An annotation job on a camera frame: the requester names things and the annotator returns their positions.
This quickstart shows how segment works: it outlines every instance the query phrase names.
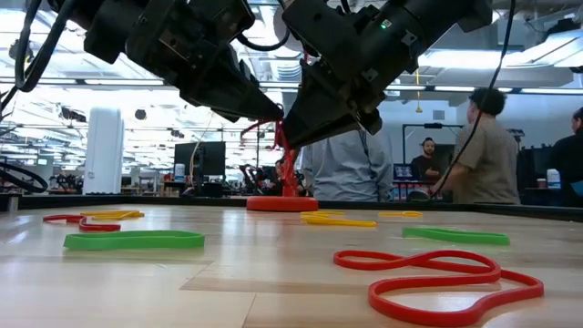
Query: wooden table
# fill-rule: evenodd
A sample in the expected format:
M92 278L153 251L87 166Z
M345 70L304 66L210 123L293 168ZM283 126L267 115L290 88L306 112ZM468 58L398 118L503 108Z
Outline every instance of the wooden table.
M207 235L204 250L66 251L75 226L42 216L82 210L141 210L122 230L185 230ZM376 219L376 211L347 211ZM344 249L412 255L476 251L505 269L541 279L544 298L509 304L476 327L583 326L583 225L463 212L422 219L379 219L377 229L304 225L299 214L240 208L107 206L23 210L0 216L0 323L9 327L414 327L366 301L368 285L388 277L443 274L418 268L358 272L334 266ZM512 245L460 245L403 239L403 226L425 224L507 233ZM503 282L503 288L512 284ZM463 309L499 285L400 291L387 297L427 310Z

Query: ceiling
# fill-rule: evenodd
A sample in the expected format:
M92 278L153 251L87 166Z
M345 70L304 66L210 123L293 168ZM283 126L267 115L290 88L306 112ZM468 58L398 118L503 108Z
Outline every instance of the ceiling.
M20 33L25 13L22 1L7 0L0 4L0 90L9 87L14 76L14 60L8 49ZM349 0L354 10L365 5L380 6L384 1ZM273 32L273 16L277 3L272 0L250 1L255 25L245 35L249 40L269 45L277 42ZM330 1L330 6L340 5L340 1ZM506 21L504 14L509 1L495 1L497 22L488 28L465 34L455 27L440 39L419 59L418 74L402 74L394 83L422 84L438 86L485 86L491 78L492 69L497 65L499 48L503 40ZM540 43L539 31L548 29L558 19L581 14L580 0L566 1L518 1L518 14L511 36L514 54L500 74L501 87L562 87L573 80L568 66L558 67L553 63L529 60L523 55L525 49ZM39 13L32 26L31 47L36 53L42 45L56 15L51 11ZM61 117L62 108L69 108L87 118L90 108L105 101L121 108L125 119L126 145L125 166L149 166L158 169L169 168L173 162L173 145L181 142L202 140L224 140L227 142L228 159L231 166L257 161L256 133L249 133L241 140L240 132L252 124L247 119L237 123L212 115L207 108L195 108L179 98L178 91L170 87L141 86L142 80L152 81L157 77L133 64L121 55L114 65L107 64L83 51L85 31L73 22L61 36L57 49L43 75L44 78L58 78L56 83L38 87L29 94L18 94L13 114L2 123L4 127L24 124L15 132L5 135L1 151L4 154L23 152L56 154L57 165L75 166L83 163L87 144L87 124L70 122ZM264 91L271 100L290 107L295 99L301 70L298 52L282 48L270 53L250 50L237 41L232 43L238 57L251 68L252 73L264 82ZM577 48L570 49L568 55L572 63L580 60L583 65L583 36ZM105 86L87 84L75 85L76 79L86 81L106 81L115 79L117 85ZM408 101L415 92L390 93L388 101ZM424 99L453 100L451 94L428 93ZM136 109L145 109L145 120L135 118ZM175 138L169 128L179 130L184 138ZM278 150L267 149L273 143L272 127L264 127L265 137L260 140L260 165L272 165L281 156Z

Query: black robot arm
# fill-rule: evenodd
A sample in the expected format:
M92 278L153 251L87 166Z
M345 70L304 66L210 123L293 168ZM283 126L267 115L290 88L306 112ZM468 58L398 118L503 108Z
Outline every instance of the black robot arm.
M49 0L58 12L67 1ZM86 0L72 20L87 30L85 50L108 63L129 59L195 106L239 117L278 120L282 111L259 89L230 41L252 26L245 0ZM320 0L295 0L283 21L312 55L302 61L298 98L283 122L297 148L362 126L382 126L384 89L454 24L466 32L492 20L491 0L390 0L345 15Z

